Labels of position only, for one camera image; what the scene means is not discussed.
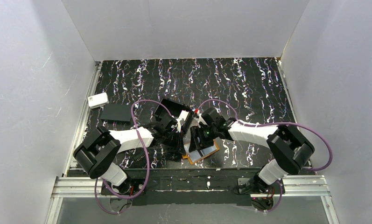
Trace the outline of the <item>orange leather card holder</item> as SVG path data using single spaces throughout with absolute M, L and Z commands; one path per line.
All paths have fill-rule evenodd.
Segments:
M 219 146 L 216 140 L 214 140 L 212 146 L 203 148 L 201 150 L 190 152 L 190 140 L 189 140 L 184 143 L 184 149 L 185 149 L 186 154 L 182 155 L 182 158 L 188 160 L 188 162 L 191 165 L 194 165 L 197 162 L 200 162 L 203 159 L 219 151 Z

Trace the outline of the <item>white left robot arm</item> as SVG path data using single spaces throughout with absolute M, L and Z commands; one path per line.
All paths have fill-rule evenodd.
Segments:
M 143 146 L 176 145 L 180 130 L 180 120 L 169 115 L 137 129 L 109 131 L 99 126 L 74 150 L 73 157 L 91 179 L 102 178 L 118 187 L 127 175 L 113 162 L 117 154 Z

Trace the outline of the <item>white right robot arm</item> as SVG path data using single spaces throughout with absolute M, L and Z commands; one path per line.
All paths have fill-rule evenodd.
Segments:
M 250 184 L 267 187 L 286 175 L 297 175 L 314 153 L 315 148 L 292 124 L 261 126 L 236 118 L 225 119 L 210 108 L 199 116 L 198 124 L 190 127 L 188 152 L 213 146 L 220 138 L 245 141 L 270 149 L 274 159 L 255 174 Z

